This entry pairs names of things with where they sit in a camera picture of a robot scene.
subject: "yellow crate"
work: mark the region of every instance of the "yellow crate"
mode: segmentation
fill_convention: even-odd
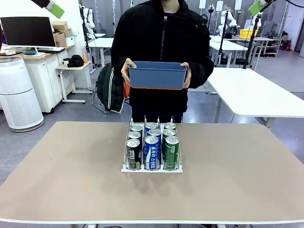
[[[252,32],[253,32],[253,29],[240,29],[239,37],[241,39],[250,39]]]

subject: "blue storage box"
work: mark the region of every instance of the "blue storage box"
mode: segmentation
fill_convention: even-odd
[[[137,68],[129,66],[131,87],[147,89],[183,88],[187,68],[180,63],[134,62]]]

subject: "dark green coat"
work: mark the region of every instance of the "dark green coat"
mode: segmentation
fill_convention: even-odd
[[[124,105],[124,83],[121,77],[116,77],[111,63],[105,65],[99,73],[97,96],[106,111],[120,113]]]

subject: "jacket zipper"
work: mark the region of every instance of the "jacket zipper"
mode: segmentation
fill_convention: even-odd
[[[162,53],[163,53],[163,42],[165,40],[165,28],[167,24],[167,16],[163,17],[163,27],[162,27],[162,38],[161,38],[161,61],[162,61]]]

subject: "neck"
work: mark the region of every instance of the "neck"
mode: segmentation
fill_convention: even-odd
[[[161,3],[165,13],[176,13],[180,8],[178,0],[161,0]]]

